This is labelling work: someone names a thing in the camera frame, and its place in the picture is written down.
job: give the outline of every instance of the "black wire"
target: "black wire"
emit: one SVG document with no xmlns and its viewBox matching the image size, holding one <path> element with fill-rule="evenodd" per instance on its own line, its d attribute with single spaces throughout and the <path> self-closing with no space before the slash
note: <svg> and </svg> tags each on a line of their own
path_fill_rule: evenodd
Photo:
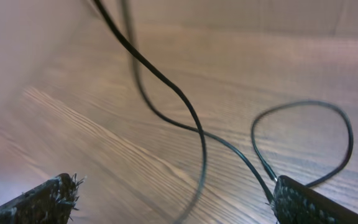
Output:
<svg viewBox="0 0 358 224">
<path fill-rule="evenodd" d="M 273 169 L 269 166 L 269 164 L 262 157 L 262 155 L 260 154 L 260 152 L 258 150 L 258 147 L 256 146 L 256 141 L 255 141 L 255 128 L 256 128 L 256 125 L 258 124 L 258 122 L 263 117 L 265 117 L 268 114 L 277 112 L 279 110 L 285 110 L 285 109 L 289 109 L 289 108 L 296 107 L 296 106 L 306 106 L 306 105 L 322 106 L 322 107 L 331 109 L 331 110 L 335 111 L 336 113 L 338 113 L 341 116 L 341 118 L 343 119 L 343 121 L 345 122 L 345 125 L 346 125 L 346 128 L 347 128 L 347 134 L 348 134 L 347 151 L 346 151 L 346 155 L 345 155 L 344 159 L 342 160 L 342 162 L 334 170 L 332 170 L 330 173 L 324 175 L 323 177 L 320 177 L 319 179 L 317 179 L 315 181 L 312 181 L 312 182 L 306 184 L 306 186 L 307 187 L 313 187 L 315 185 L 318 185 L 318 184 L 330 179 L 332 176 L 337 174 L 339 171 L 341 171 L 346 166 L 346 164 L 349 162 L 349 160 L 350 160 L 350 158 L 352 156 L 352 151 L 353 151 L 353 130 L 352 130 L 351 121 L 349 120 L 349 118 L 347 117 L 345 112 L 342 109 L 340 109 L 339 107 L 337 107 L 335 105 L 332 105 L 330 103 L 317 101 L 317 100 L 297 101 L 297 102 L 294 102 L 294 103 L 288 103 L 288 104 L 284 104 L 284 105 L 275 106 L 274 108 L 271 108 L 271 109 L 269 109 L 267 111 L 264 111 L 261 114 L 259 114 L 254 119 L 254 122 L 252 122 L 252 127 L 251 127 L 252 146 L 254 147 L 254 150 L 255 150 L 256 154 L 259 156 L 259 159 L 262 162 L 263 167 L 265 168 L 266 172 L 268 173 L 269 177 L 272 180 L 277 180 L 277 176 L 274 173 Z"/>
<path fill-rule="evenodd" d="M 129 5 L 127 3 L 127 0 L 120 0 L 120 4 L 121 4 L 121 9 L 122 9 L 122 16 L 124 19 L 124 23 L 125 23 L 125 27 L 126 27 L 126 32 L 127 32 L 127 36 L 129 39 L 129 42 L 133 45 L 136 46 L 136 41 L 135 41 L 135 34 L 133 32 L 133 27 L 132 27 L 132 16 L 131 16 L 131 11 L 129 10 Z M 177 121 L 174 121 L 168 117 L 166 117 L 165 115 L 163 115 L 161 112 L 159 112 L 159 110 L 157 110 L 155 108 L 155 106 L 152 104 L 152 102 L 150 101 L 150 98 L 147 96 L 145 90 L 144 90 L 144 86 L 142 84 L 142 80 L 140 77 L 140 69 L 139 69 L 139 63 L 138 60 L 136 60 L 135 57 L 131 57 L 131 65 L 132 65 L 132 72 L 134 74 L 135 77 L 135 81 L 136 81 L 136 85 L 140 91 L 140 94 L 142 95 L 144 101 L 146 102 L 147 106 L 160 118 L 162 118 L 164 121 L 167 121 L 170 124 L 173 124 L 175 126 L 178 126 L 180 128 L 183 129 L 187 129 L 189 131 L 194 131 L 194 132 L 198 132 L 198 130 L 194 127 L 179 123 Z M 273 195 L 270 192 L 269 188 L 266 186 L 266 183 L 264 182 L 264 180 L 262 179 L 262 177 L 259 175 L 259 173 L 256 171 L 255 167 L 250 163 L 250 161 L 243 155 L 243 153 L 241 153 L 240 150 L 238 150 L 236 147 L 234 147 L 232 144 L 228 143 L 226 140 L 220 138 L 219 136 L 216 136 L 212 133 L 209 133 L 207 131 L 204 131 L 204 135 L 217 140 L 218 142 L 220 142 L 221 144 L 223 144 L 224 146 L 228 147 L 229 149 L 231 149 L 233 152 L 235 152 L 246 164 L 247 166 L 250 168 L 250 170 L 252 171 L 252 173 L 256 176 L 257 180 L 259 181 L 259 183 L 261 184 L 265 195 L 267 197 L 267 200 L 269 202 L 272 201 L 273 199 Z"/>
<path fill-rule="evenodd" d="M 135 57 L 138 61 L 140 61 L 147 69 L 149 69 L 157 78 L 159 78 L 162 82 L 164 82 L 164 84 L 169 86 L 181 98 L 181 100 L 186 104 L 187 108 L 189 109 L 189 111 L 191 113 L 191 116 L 193 117 L 193 119 L 196 123 L 196 126 L 197 126 L 196 132 L 199 133 L 199 135 L 200 135 L 201 147 L 203 150 L 203 165 L 201 168 L 200 178 L 198 180 L 197 191 L 194 194 L 193 198 L 191 199 L 191 202 L 187 206 L 186 210 L 182 213 L 182 215 L 176 221 L 177 223 L 181 223 L 188 216 L 188 214 L 191 212 L 191 210 L 195 206 L 196 202 L 198 201 L 199 197 L 201 196 L 201 191 L 202 191 L 202 189 L 204 187 L 204 183 L 205 183 L 207 153 L 206 153 L 206 143 L 205 143 L 203 128 L 202 128 L 201 123 L 198 119 L 196 111 L 194 110 L 193 106 L 191 105 L 191 103 L 189 102 L 187 97 L 183 94 L 183 92 L 175 84 L 173 84 L 169 79 L 167 79 L 160 71 L 158 71 L 146 58 L 143 57 L 143 55 L 141 55 L 128 42 L 128 40 L 119 32 L 118 28 L 116 27 L 115 23 L 110 18 L 109 14 L 107 13 L 107 11 L 104 8 L 101 1 L 94 0 L 94 2 L 96 4 L 96 6 L 98 7 L 104 20 L 106 21 L 107 25 L 109 26 L 111 32 L 113 32 L 113 34 L 116 36 L 118 41 L 122 44 L 122 46 L 124 46 L 128 50 L 128 52 L 132 54 L 133 57 Z M 162 113 L 160 113 L 159 111 L 157 111 L 154 108 L 154 106 L 151 104 L 150 100 L 148 100 L 146 94 L 143 91 L 143 87 L 142 87 L 142 84 L 140 82 L 140 77 L 139 77 L 139 66 L 135 65 L 134 60 L 132 60 L 132 66 L 135 68 L 134 71 L 137 71 L 135 73 L 135 78 L 137 79 L 137 86 L 139 87 L 139 90 L 142 93 L 142 96 L 143 96 L 144 100 L 146 101 L 147 105 L 150 107 L 150 109 L 164 121 L 172 123 L 172 124 L 178 124 L 176 121 L 164 116 Z"/>
<path fill-rule="evenodd" d="M 205 139 L 204 139 L 204 135 L 208 136 L 212 139 L 217 140 L 218 142 L 220 142 L 221 144 L 223 144 L 224 146 L 228 147 L 229 149 L 231 149 L 234 153 L 236 153 L 244 162 L 245 164 L 249 167 L 249 169 L 251 170 L 251 172 L 255 175 L 255 177 L 257 178 L 257 180 L 259 181 L 259 184 L 262 186 L 264 192 L 265 192 L 265 196 L 267 198 L 267 200 L 269 201 L 269 203 L 273 200 L 273 195 L 271 193 L 271 191 L 269 190 L 269 188 L 266 186 L 266 183 L 263 181 L 263 179 L 261 178 L 261 176 L 259 175 L 259 173 L 256 171 L 255 167 L 250 163 L 250 161 L 243 155 L 243 153 L 241 153 L 240 150 L 238 150 L 236 147 L 234 147 L 232 144 L 230 144 L 229 142 L 227 142 L 226 140 L 220 138 L 217 135 L 214 135 L 212 133 L 209 133 L 207 131 L 203 131 L 202 127 L 201 127 L 201 123 L 197 117 L 197 114 L 195 112 L 195 110 L 193 109 L 192 105 L 190 104 L 190 102 L 188 101 L 187 97 L 183 94 L 183 92 L 175 85 L 173 84 L 169 79 L 167 79 L 161 72 L 159 72 L 147 59 L 145 59 L 136 49 L 132 44 L 135 45 L 135 37 L 134 37 L 134 32 L 133 32 L 133 28 L 132 28 L 132 20 L 131 20 L 131 15 L 130 15 L 130 10 L 129 10 L 129 6 L 127 4 L 126 0 L 121 0 L 121 8 L 122 8 L 122 13 L 123 13 L 123 18 L 124 18 L 124 22 L 125 22 L 125 26 L 126 26 L 126 31 L 127 31 L 127 36 L 129 39 L 126 40 L 126 38 L 119 32 L 118 28 L 116 27 L 115 23 L 113 22 L 113 20 L 111 19 L 111 17 L 109 16 L 108 12 L 106 11 L 106 9 L 104 8 L 103 4 L 101 3 L 100 0 L 94 0 L 97 8 L 99 9 L 101 15 L 103 16 L 104 20 L 106 21 L 107 25 L 109 26 L 110 30 L 112 31 L 112 33 L 116 36 L 116 38 L 118 39 L 118 41 L 120 41 L 120 43 L 128 50 L 128 52 L 133 56 L 131 57 L 131 66 L 132 66 L 132 72 L 134 74 L 134 78 L 135 78 L 135 82 L 136 85 L 140 91 L 140 94 L 142 95 L 144 101 L 146 102 L 147 106 L 161 119 L 163 119 L 164 121 L 173 124 L 175 126 L 178 126 L 180 128 L 184 128 L 190 131 L 194 131 L 199 133 L 200 135 L 200 139 L 201 139 L 201 147 L 203 150 L 203 165 L 201 168 L 201 174 L 200 174 L 200 178 L 199 178 L 199 182 L 198 182 L 198 188 L 196 193 L 194 194 L 193 198 L 191 199 L 191 202 L 189 203 L 189 205 L 187 206 L 187 208 L 185 209 L 185 211 L 179 216 L 179 218 L 177 218 L 177 220 L 175 221 L 175 223 L 181 223 L 183 220 L 186 219 L 186 217 L 189 215 L 189 213 L 191 212 L 191 210 L 193 209 L 193 207 L 195 206 L 196 202 L 198 201 L 200 195 L 201 195 L 201 191 L 204 187 L 204 182 L 205 182 L 205 177 L 206 177 L 206 144 L 205 144 Z M 143 84 L 142 84 L 142 80 L 140 78 L 140 68 L 139 68 L 139 63 L 142 63 L 147 69 L 149 69 L 157 78 L 159 78 L 162 82 L 164 82 L 166 85 L 168 85 L 182 100 L 183 102 L 186 104 L 187 108 L 189 109 L 197 128 L 179 123 L 175 120 L 172 120 L 168 117 L 166 117 L 165 115 L 163 115 L 161 112 L 159 112 L 159 110 L 157 110 L 155 108 L 155 106 L 152 104 L 152 102 L 150 101 L 149 97 L 147 96 Z M 320 105 L 320 106 L 324 106 L 327 108 L 330 108 L 334 111 L 336 111 L 337 113 L 339 113 L 342 118 L 344 119 L 346 126 L 347 126 L 347 130 L 349 133 L 349 145 L 348 145 L 348 149 L 347 149 L 347 154 L 345 159 L 342 161 L 342 163 L 335 168 L 333 171 L 331 171 L 329 174 L 325 175 L 324 177 L 313 181 L 312 183 L 309 183 L 308 187 L 312 187 L 314 185 L 320 184 L 322 182 L 324 182 L 325 180 L 331 178 L 333 175 L 337 174 L 340 170 L 342 170 L 345 165 L 349 162 L 349 159 L 351 157 L 352 154 L 352 147 L 353 147 L 353 133 L 352 133 L 352 128 L 351 128 L 351 124 L 349 121 L 349 118 L 346 116 L 345 112 L 343 112 L 340 108 L 338 108 L 337 106 L 331 105 L 329 103 L 325 103 L 322 101 L 299 101 L 299 102 L 295 102 L 295 103 L 289 103 L 286 105 L 281 105 L 281 106 L 277 106 L 274 107 L 270 110 L 267 110 L 261 114 L 259 114 L 256 119 L 254 120 L 253 124 L 252 124 L 252 128 L 251 128 L 251 140 L 252 140 L 252 144 L 254 147 L 255 152 L 257 153 L 257 155 L 259 156 L 260 160 L 262 161 L 262 164 L 265 168 L 265 170 L 267 171 L 269 177 L 271 179 L 277 179 L 277 176 L 275 175 L 274 171 L 272 170 L 272 168 L 267 164 L 267 162 L 265 161 L 265 159 L 262 157 L 262 155 L 260 154 L 259 150 L 257 149 L 256 143 L 255 143 L 255 127 L 256 124 L 258 123 L 259 120 L 261 120 L 264 116 L 273 113 L 275 111 L 278 110 L 283 110 L 286 108 L 291 108 L 294 106 L 300 106 L 300 105 Z"/>
</svg>

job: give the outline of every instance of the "black textured pad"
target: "black textured pad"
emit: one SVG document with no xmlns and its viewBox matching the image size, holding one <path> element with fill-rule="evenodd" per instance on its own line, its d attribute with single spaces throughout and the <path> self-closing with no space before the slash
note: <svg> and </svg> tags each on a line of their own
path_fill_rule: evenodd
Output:
<svg viewBox="0 0 358 224">
<path fill-rule="evenodd" d="M 60 174 L 0 206 L 0 223 L 67 223 L 78 200 L 76 174 Z"/>
<path fill-rule="evenodd" d="M 358 223 L 358 214 L 283 175 L 270 206 L 281 224 Z"/>
</svg>

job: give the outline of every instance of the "wooden floor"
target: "wooden floor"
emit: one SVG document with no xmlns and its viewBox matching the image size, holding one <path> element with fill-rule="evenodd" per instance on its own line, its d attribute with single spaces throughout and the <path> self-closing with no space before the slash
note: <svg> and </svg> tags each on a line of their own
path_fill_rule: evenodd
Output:
<svg viewBox="0 0 358 224">
<path fill-rule="evenodd" d="M 358 213 L 358 40 L 137 27 L 140 51 L 185 92 L 203 127 L 237 146 L 273 190 L 250 144 L 261 111 L 301 99 L 348 113 L 354 154 L 316 188 Z M 143 69 L 168 117 L 193 125 L 179 98 Z M 307 106 L 263 120 L 257 142 L 277 174 L 307 183 L 343 158 L 347 134 L 332 111 Z M 275 223 L 261 187 L 229 149 L 208 139 L 206 187 L 187 223 Z M 0 111 L 0 205 L 67 172 L 87 175 L 75 223 L 171 223 L 201 167 L 196 133 L 164 123 L 141 100 L 127 53 L 93 19 Z"/>
</svg>

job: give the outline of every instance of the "white wall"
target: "white wall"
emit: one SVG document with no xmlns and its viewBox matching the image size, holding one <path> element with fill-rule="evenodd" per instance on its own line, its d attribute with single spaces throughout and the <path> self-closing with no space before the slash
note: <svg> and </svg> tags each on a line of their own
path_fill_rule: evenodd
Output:
<svg viewBox="0 0 358 224">
<path fill-rule="evenodd" d="M 118 0 L 103 0 L 119 19 Z M 358 38 L 358 0 L 128 0 L 136 23 Z"/>
<path fill-rule="evenodd" d="M 87 16 L 81 0 L 0 0 L 0 107 Z"/>
</svg>

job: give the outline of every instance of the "wood grain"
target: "wood grain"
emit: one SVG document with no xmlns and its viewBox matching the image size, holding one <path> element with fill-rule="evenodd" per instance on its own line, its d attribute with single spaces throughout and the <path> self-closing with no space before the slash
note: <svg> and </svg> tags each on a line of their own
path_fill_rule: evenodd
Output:
<svg viewBox="0 0 358 224">
<path fill-rule="evenodd" d="M 348 113 L 354 155 L 316 190 L 358 213 L 358 40 L 246 34 L 137 24 L 140 51 L 183 89 L 205 130 L 237 146 L 268 186 L 249 139 L 252 119 L 280 103 L 314 98 Z M 148 71 L 146 89 L 167 116 L 193 124 Z M 159 120 L 135 88 L 127 53 L 89 20 L 0 111 L 0 204 L 62 172 L 87 175 L 75 223 L 170 223 L 194 193 L 200 140 Z M 321 108 L 273 114 L 257 142 L 278 174 L 302 183 L 342 159 L 343 122 Z M 249 169 L 207 140 L 206 188 L 187 223 L 274 223 Z"/>
</svg>

